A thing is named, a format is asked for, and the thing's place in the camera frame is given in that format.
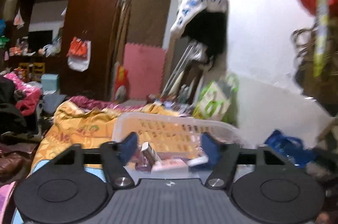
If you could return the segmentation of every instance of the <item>green plastic bag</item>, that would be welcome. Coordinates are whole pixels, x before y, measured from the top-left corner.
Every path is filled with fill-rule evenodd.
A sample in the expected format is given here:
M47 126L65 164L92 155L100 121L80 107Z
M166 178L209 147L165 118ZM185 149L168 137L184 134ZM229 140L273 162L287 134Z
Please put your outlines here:
M9 41L8 38L6 38L5 36L1 36L0 37L0 48L4 48L8 41Z
M201 91L193 116L236 125L238 86L238 78L233 73L212 81Z

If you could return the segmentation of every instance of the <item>black circular pad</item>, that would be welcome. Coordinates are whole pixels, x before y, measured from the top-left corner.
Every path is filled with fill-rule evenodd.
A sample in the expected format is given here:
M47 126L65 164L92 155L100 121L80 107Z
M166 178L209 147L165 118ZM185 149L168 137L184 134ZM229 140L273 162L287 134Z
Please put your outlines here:
M271 224L310 221L324 202L322 187L301 172L248 173L234 183L231 197L250 218Z
M32 175L14 200L23 219L48 224L77 222L94 213L108 197L106 184L91 173Z

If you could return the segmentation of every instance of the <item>transparent storage basket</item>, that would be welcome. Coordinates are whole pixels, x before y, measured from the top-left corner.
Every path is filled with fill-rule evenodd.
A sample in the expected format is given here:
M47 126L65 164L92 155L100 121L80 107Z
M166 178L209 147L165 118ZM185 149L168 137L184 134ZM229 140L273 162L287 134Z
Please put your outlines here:
M201 155L200 135L209 132L217 140L250 147L240 137L239 130L229 124L194 118L130 112L122 114L114 127L112 140L122 141L136 132L139 145L149 142L158 153L173 153L186 158Z

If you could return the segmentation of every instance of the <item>small box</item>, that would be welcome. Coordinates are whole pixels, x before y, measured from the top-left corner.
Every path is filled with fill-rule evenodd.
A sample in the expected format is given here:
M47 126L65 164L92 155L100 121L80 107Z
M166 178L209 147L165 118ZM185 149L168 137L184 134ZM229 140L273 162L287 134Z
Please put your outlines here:
M43 91L50 91L59 89L59 75L57 74L43 74L41 76L41 84Z

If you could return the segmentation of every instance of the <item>wooden wardrobe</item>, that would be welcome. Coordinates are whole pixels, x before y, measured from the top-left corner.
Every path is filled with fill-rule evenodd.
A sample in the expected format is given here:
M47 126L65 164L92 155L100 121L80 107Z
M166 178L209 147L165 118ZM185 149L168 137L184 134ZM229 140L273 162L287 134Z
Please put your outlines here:
M46 73L59 74L60 91L69 96L85 95L97 100L109 98L111 58L114 47L114 30L119 17L121 0L69 0L62 34L59 56L39 57L46 65ZM67 64L67 52L73 37L82 37L91 41L91 59L89 68L84 72L73 71ZM15 45L18 37L27 36L28 25L16 29L12 26L10 46ZM27 62L28 57L10 57L10 66Z

